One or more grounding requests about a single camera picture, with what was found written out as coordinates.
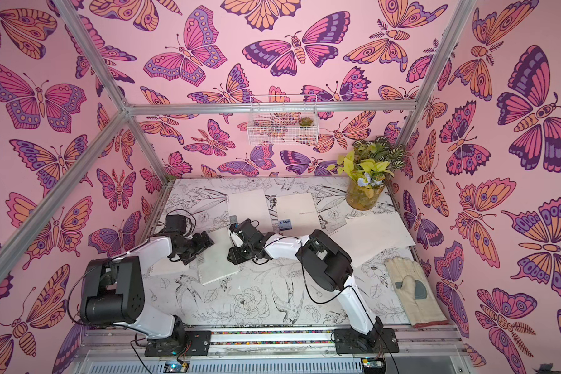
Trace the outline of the CAMP spiral notebook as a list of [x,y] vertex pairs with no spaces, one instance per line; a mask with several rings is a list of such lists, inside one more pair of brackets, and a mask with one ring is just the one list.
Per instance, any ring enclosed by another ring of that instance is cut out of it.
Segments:
[[276,221],[273,221],[270,204],[263,190],[229,195],[228,213],[229,216],[236,216],[238,223],[247,219],[256,221],[261,232],[301,236],[321,229],[310,193],[277,196],[274,202]]

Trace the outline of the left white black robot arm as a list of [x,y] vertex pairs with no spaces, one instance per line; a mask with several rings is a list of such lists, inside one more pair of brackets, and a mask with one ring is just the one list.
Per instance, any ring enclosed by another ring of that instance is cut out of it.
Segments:
[[145,243],[109,260],[92,260],[81,280],[79,322],[84,326],[120,326],[150,341],[185,341],[182,321],[146,299],[143,273],[161,260],[189,264],[214,245],[207,232],[187,234],[183,216],[166,218],[165,227]]

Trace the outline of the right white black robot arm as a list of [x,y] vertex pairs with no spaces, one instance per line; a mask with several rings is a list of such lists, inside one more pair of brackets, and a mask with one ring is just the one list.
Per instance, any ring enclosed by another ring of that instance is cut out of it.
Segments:
[[239,265],[248,260],[299,261],[305,279],[311,278],[320,288],[334,293],[327,301],[316,301],[316,305],[338,301],[346,312],[352,335],[347,343],[364,352],[381,349],[383,322],[372,315],[362,298],[352,258],[329,235],[319,229],[299,237],[263,233],[250,219],[232,224],[228,232],[232,242],[228,262]]

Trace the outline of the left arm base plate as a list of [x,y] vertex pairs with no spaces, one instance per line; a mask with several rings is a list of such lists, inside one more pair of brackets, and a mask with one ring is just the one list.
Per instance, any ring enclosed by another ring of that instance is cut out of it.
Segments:
[[207,356],[212,338],[211,330],[190,330],[179,336],[148,340],[146,357]]

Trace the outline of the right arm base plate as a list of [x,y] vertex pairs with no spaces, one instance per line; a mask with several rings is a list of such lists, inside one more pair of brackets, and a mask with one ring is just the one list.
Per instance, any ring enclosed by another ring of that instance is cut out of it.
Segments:
[[352,328],[336,329],[331,335],[336,353],[378,354],[399,353],[400,348],[393,329],[383,328],[380,334],[371,330],[368,334],[358,333]]

